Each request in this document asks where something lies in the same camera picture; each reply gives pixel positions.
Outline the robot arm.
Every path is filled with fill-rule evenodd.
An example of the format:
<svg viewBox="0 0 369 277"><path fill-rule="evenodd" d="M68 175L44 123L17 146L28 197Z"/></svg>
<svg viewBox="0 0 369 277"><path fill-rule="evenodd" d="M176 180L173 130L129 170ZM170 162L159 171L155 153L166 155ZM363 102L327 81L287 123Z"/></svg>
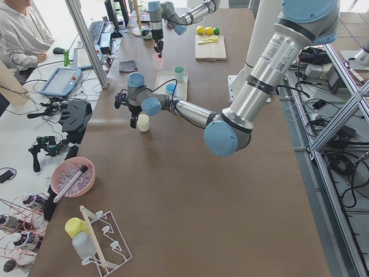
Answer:
<svg viewBox="0 0 369 277"><path fill-rule="evenodd" d="M186 32L187 26L196 23L204 16L214 13L220 6L220 1L203 1L200 5L188 12L178 15L172 2L152 1L148 3L150 27L152 38L155 41L154 50L162 57L164 48L163 20L175 31L177 35Z"/></svg>
<svg viewBox="0 0 369 277"><path fill-rule="evenodd" d="M218 156L229 156L251 140L253 120L274 92L298 53L308 46L335 41L339 1L282 1L274 22L274 34L240 92L228 108L215 113L173 95L154 93L145 78L135 72L128 76L123 104L131 112L131 127L140 113L148 116L167 110L204 130L205 145Z"/></svg>

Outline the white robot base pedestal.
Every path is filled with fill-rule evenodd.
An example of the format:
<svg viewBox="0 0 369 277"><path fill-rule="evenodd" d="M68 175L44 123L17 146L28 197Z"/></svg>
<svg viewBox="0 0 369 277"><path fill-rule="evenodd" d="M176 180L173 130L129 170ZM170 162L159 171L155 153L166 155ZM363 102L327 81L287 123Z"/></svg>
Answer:
<svg viewBox="0 0 369 277"><path fill-rule="evenodd" d="M230 100L234 101L246 83L265 47L274 35L274 22L281 13L281 1L250 1L249 8L255 16L255 23L248 46L243 69L237 75L228 76Z"/></svg>

